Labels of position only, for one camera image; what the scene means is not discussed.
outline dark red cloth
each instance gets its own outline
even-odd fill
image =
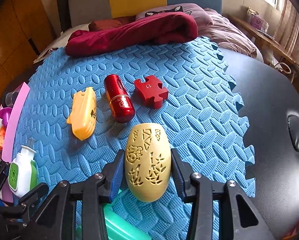
[[[156,44],[183,43],[192,41],[197,36],[197,25],[192,16],[183,12],[162,13],[115,29],[75,31],[68,39],[65,51],[69,56],[86,57],[124,49],[145,41]]]

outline yellow carved oval object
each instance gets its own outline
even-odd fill
[[[72,125],[73,134],[82,140],[90,137],[96,125],[96,94],[92,87],[73,96],[72,112],[66,120]]]
[[[158,123],[135,125],[125,150],[125,177],[133,195],[143,202],[158,200],[171,174],[171,150]]]

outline brown curtain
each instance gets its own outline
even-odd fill
[[[299,14],[289,0],[284,1],[274,38],[299,65]]]

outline foam mat interlocking edge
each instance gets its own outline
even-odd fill
[[[224,73],[227,64],[208,38],[185,44],[135,45],[115,52],[73,59],[58,49],[45,60],[29,82],[31,88],[16,132],[13,156],[34,138],[39,181],[52,189],[62,179],[83,181],[114,159],[131,128],[142,122],[163,125],[172,147],[194,171],[210,179],[238,181],[248,196],[255,194],[255,179],[245,179],[245,165],[254,163],[253,146],[244,147],[247,117],[239,117],[243,100],[232,93],[235,81]],[[104,98],[104,78],[118,74],[136,109],[128,124],[115,123]],[[133,94],[135,79],[155,75],[168,87],[163,107],[148,109]],[[97,96],[94,134],[81,142],[66,124],[72,96],[92,86]],[[80,223],[81,203],[77,222]],[[173,181],[161,199],[141,203],[122,192],[113,210],[153,239],[185,239],[190,204],[182,204]],[[217,239],[218,207],[214,204],[213,239]]]

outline pink bedding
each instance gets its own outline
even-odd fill
[[[210,8],[204,9],[213,19],[214,25],[199,31],[199,36],[206,36],[219,47],[256,58],[256,46],[230,21]]]

